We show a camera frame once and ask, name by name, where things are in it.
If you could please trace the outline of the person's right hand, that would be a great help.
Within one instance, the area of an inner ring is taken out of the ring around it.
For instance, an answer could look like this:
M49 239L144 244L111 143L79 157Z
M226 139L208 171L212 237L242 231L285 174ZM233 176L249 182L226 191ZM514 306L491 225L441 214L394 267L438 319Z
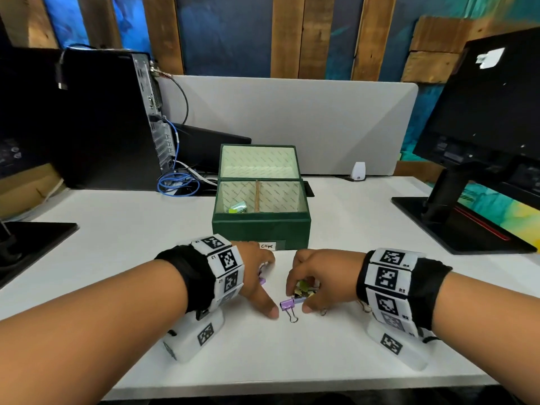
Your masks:
M327 292L327 309L358 300L356 285L367 254L338 249L301 249L295 253L286 281L291 296L300 280L317 280Z

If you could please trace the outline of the person's left hand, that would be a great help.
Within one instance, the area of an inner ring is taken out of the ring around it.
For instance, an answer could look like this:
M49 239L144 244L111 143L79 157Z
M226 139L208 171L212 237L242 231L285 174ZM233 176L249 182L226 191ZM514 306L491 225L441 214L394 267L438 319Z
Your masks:
M247 298L247 285L259 284L259 268L261 265L273 264L275 256L272 251L261 249L258 242L233 241L233 246L238 248L244 263L243 287L239 294Z

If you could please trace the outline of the bunch of binder clips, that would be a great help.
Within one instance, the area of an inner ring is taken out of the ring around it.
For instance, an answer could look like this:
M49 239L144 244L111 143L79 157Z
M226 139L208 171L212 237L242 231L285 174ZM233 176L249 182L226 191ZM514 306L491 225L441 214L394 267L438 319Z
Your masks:
M319 287L316 287L316 285L312 286L305 280L298 281L293 293L294 304L297 305L303 303L303 301L305 301L311 295L316 294L318 290Z

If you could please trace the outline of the person's left forearm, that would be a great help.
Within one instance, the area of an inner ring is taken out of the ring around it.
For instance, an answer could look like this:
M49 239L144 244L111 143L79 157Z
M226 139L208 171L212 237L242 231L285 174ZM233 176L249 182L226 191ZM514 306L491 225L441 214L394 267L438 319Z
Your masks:
M97 405L187 308L153 260L0 321L0 405Z

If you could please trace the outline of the person's right forearm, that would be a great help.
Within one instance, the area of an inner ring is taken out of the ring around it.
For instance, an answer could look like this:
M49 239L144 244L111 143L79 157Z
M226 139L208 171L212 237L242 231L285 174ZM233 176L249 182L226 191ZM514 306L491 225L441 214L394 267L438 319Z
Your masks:
M540 298L449 272L431 325L521 401L540 405Z

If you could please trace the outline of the left marker wristband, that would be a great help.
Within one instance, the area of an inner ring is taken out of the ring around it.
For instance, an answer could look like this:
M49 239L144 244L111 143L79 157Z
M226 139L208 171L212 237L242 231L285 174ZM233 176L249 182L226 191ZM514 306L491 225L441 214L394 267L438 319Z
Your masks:
M245 264L237 246L219 234L161 251L156 260L171 264L187 289L187 309L212 312L244 285Z

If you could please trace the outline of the marker wristband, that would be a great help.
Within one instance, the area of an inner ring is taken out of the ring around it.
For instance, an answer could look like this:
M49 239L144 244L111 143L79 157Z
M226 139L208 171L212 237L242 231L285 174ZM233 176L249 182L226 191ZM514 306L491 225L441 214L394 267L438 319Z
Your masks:
M377 248L363 260L356 294L377 321L419 338L421 330L433 331L436 300L452 270L424 253Z
M187 309L212 312L244 285L245 264L237 246L219 234L161 251L156 260L171 264L187 289Z

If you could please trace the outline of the green open storage box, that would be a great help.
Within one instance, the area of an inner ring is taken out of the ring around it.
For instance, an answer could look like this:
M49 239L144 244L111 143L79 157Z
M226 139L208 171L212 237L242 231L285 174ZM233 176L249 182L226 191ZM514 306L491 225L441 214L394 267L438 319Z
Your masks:
M254 212L255 181L260 212ZM234 241L275 241L276 251L305 249L312 219L295 146L223 144L212 217L213 233ZM246 213L229 214L240 201Z

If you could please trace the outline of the right marker wristband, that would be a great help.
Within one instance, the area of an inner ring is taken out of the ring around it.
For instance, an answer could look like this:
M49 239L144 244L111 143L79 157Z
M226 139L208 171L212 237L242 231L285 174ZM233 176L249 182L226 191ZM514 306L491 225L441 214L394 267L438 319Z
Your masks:
M377 321L419 338L421 330L433 331L436 300L452 270L424 253L377 248L363 260L356 294Z

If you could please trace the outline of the grey desk divider panel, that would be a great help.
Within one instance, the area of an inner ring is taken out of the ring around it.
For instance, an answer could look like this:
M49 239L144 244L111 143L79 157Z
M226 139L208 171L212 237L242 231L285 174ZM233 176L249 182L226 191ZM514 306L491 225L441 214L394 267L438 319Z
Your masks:
M187 124L294 145L303 175L391 176L419 87L408 82L175 75Z

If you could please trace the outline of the black computer tower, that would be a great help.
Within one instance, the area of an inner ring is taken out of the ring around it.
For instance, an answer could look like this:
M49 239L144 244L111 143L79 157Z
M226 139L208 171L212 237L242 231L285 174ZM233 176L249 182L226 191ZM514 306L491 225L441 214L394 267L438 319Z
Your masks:
M53 164L75 190L155 192L175 147L146 52L64 50L57 64L65 104Z

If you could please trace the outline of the black monitor with red-striped stand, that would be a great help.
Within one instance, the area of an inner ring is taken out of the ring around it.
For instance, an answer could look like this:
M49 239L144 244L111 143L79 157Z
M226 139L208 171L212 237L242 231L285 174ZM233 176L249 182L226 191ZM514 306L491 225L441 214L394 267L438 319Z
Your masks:
M454 255L537 248L458 199L473 181L540 210L540 26L467 41L413 153L443 167L391 202Z

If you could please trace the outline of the brown cardboard box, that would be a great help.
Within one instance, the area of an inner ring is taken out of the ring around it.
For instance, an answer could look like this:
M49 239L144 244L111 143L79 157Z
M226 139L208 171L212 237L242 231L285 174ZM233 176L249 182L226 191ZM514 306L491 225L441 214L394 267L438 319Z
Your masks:
M66 188L49 163L0 178L0 219L17 217Z

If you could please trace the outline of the black monitor with plain stand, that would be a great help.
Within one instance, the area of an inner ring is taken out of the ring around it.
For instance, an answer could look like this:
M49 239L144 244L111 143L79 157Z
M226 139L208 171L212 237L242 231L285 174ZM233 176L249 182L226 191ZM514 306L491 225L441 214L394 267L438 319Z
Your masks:
M0 49L0 290L78 230L31 221L65 189L45 147L60 55L57 48Z

